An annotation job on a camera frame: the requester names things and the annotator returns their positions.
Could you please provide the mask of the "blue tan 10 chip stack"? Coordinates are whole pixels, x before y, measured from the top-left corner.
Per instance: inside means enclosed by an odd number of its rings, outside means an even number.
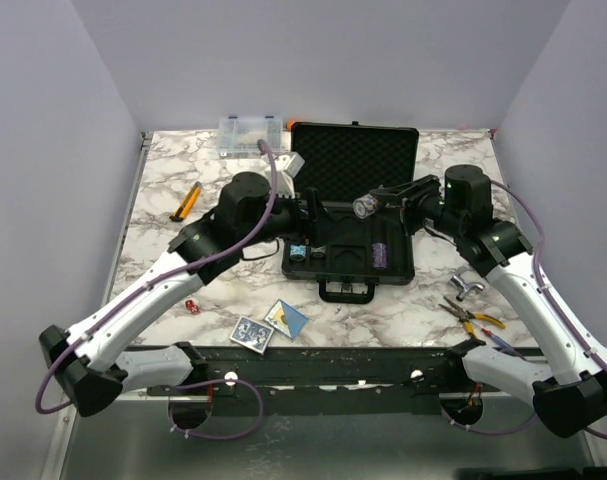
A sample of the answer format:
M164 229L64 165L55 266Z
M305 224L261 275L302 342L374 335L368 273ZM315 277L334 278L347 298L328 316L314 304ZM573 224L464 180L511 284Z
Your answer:
M379 200L372 194L363 195L352 203L353 212L359 219L365 219L375 214L379 207Z

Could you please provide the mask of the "purple 500 chip stack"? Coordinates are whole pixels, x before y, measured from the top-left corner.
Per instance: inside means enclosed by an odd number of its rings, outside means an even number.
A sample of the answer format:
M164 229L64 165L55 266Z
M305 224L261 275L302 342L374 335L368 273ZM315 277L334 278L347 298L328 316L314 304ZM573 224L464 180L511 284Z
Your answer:
M377 270L387 268L387 245L382 242L372 244L372 266Z

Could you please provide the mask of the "ace of spades card deck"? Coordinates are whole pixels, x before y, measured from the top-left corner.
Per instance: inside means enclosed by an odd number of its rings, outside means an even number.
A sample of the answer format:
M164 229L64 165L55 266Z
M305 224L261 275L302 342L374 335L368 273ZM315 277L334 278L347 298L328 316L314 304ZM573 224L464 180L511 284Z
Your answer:
M263 321L290 340L294 340L307 324L308 318L279 299L269 308Z

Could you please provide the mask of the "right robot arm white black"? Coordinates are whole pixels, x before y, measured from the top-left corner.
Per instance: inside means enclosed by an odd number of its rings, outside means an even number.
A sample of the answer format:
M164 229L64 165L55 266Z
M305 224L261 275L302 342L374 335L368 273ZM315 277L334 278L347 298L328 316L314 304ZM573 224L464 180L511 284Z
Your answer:
M582 324L544 274L543 244L495 217L496 181L462 164L443 178L428 175L369 191L364 212L397 207L405 220L450 237L472 270L511 305L540 348L542 364L470 340L443 367L443 379L463 392L481 383L530 405L553 434L568 438L607 416L607 348Z

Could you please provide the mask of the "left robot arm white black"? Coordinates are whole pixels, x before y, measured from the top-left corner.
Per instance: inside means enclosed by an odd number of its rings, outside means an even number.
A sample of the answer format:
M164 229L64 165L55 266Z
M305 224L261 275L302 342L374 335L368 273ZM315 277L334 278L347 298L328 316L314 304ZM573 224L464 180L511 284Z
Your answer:
M273 195L260 174L242 172L224 186L217 205L184 226L149 270L85 320L39 336L55 379L83 417L95 415L122 393L175 387L197 393L205 362L186 343L129 351L132 341L179 301L235 266L244 247L276 238L315 240L322 209L313 188L291 197Z

